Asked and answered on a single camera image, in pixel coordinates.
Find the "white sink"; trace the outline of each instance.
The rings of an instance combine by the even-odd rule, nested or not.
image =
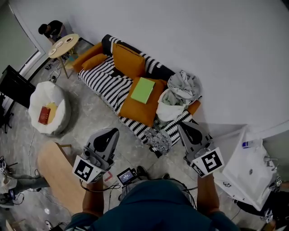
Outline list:
[[[272,167],[266,166],[264,156],[268,154],[263,146],[257,150],[242,148],[244,141],[254,139],[246,129],[214,139],[225,162],[225,167],[214,173],[215,182],[232,198],[251,204],[260,211],[271,192],[268,185],[275,178],[276,171],[272,171],[273,162],[270,162]]]

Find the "white plate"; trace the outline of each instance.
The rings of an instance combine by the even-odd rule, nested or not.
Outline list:
[[[69,38],[67,38],[67,39],[65,40],[65,43],[69,43],[69,42],[71,42],[72,39],[73,39],[73,37],[69,37]]]
[[[58,47],[60,47],[62,44],[63,44],[63,41],[60,41],[59,43],[57,43],[57,44],[55,45],[55,47],[58,48]]]
[[[48,54],[49,54],[49,55],[53,55],[55,52],[56,52],[56,48],[50,50]]]

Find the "white bean bag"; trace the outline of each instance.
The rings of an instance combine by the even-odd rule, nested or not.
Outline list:
[[[52,102],[58,106],[54,119],[47,125],[39,123],[42,107]],[[28,112],[34,128],[40,133],[55,135],[68,125],[71,108],[65,92],[54,83],[47,81],[37,84],[35,92],[30,97]]]

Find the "wooden table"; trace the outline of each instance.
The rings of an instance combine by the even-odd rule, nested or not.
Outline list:
[[[46,142],[38,156],[38,169],[62,205],[72,213],[80,213],[85,190],[80,186],[79,179],[72,174],[73,167],[62,149],[64,147],[71,145]]]
[[[73,37],[72,41],[65,43],[65,40],[68,39],[69,37]],[[50,55],[49,58],[54,59],[54,58],[58,58],[61,62],[61,65],[63,67],[63,70],[65,72],[66,77],[68,78],[65,66],[63,64],[62,58],[61,56],[64,55],[67,52],[70,52],[70,50],[77,44],[79,40],[79,35],[78,34],[69,34],[64,36],[63,38],[61,38],[60,40],[58,40],[56,43],[53,44],[53,46],[51,47],[51,49],[49,51],[51,51],[52,49],[56,48],[55,46],[59,43],[59,42],[63,42],[63,44],[56,48],[56,52],[53,55]]]

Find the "black and white striped cover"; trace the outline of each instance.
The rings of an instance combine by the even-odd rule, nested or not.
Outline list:
[[[108,46],[108,42],[120,42],[120,40],[117,40],[114,37],[105,36],[106,40],[106,46],[111,48],[112,53],[112,44]],[[145,59],[146,59],[146,73],[147,76],[152,78],[155,73],[158,74],[158,71],[160,67],[164,67],[158,62],[156,62],[154,59],[149,57],[148,55],[139,52]],[[167,74],[171,74],[171,70],[165,71]],[[113,57],[107,55],[107,59],[101,63],[100,65],[90,69],[90,70],[82,70],[78,74],[78,78],[81,79],[83,82],[85,82],[97,95],[99,95],[105,103],[111,107],[111,109],[114,110],[114,112],[118,115],[120,112],[121,106],[126,99],[129,90],[132,85],[132,79],[125,76],[123,73],[118,71],[113,62]],[[135,120],[131,120],[125,117],[119,117],[120,121],[125,124],[134,134],[135,136],[142,141],[142,143],[147,144],[148,140],[145,135],[145,131],[151,129],[150,127],[137,122]],[[170,138],[172,145],[174,145],[179,139],[179,134],[177,131],[177,124],[181,121],[193,121],[192,115],[188,111],[184,111],[181,115],[178,116],[176,120],[168,122],[165,126],[162,126],[158,123],[157,120],[155,120],[156,126],[154,126],[152,129],[157,131],[158,129],[165,130]],[[156,153],[156,155],[159,157],[160,153],[158,153],[158,150],[155,147],[151,147],[150,150]]]

